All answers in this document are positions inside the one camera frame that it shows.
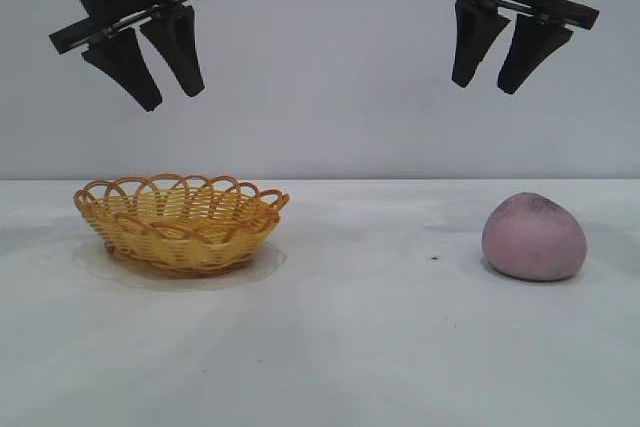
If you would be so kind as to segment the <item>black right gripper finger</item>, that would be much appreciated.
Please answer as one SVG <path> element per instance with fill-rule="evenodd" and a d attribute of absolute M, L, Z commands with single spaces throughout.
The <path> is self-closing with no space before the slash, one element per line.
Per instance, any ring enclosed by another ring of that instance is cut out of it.
<path fill-rule="evenodd" d="M 542 22 L 519 14 L 511 45 L 499 72 L 497 86 L 514 94 L 534 70 L 568 43 L 573 32 L 563 24 Z"/>
<path fill-rule="evenodd" d="M 457 35 L 452 80 L 460 87 L 467 87 L 510 20 L 496 8 L 473 0 L 456 0 L 455 15 Z"/>

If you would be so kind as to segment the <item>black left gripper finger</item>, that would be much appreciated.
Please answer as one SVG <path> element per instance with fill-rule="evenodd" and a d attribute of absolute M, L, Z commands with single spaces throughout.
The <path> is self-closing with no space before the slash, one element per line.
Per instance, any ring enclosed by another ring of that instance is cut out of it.
<path fill-rule="evenodd" d="M 133 28 L 90 44 L 82 57 L 118 83 L 146 112 L 153 112 L 162 103 Z"/>
<path fill-rule="evenodd" d="M 141 33 L 162 56 L 184 93 L 195 97 L 203 81 L 195 40 L 195 10 L 174 5 L 140 26 Z"/>

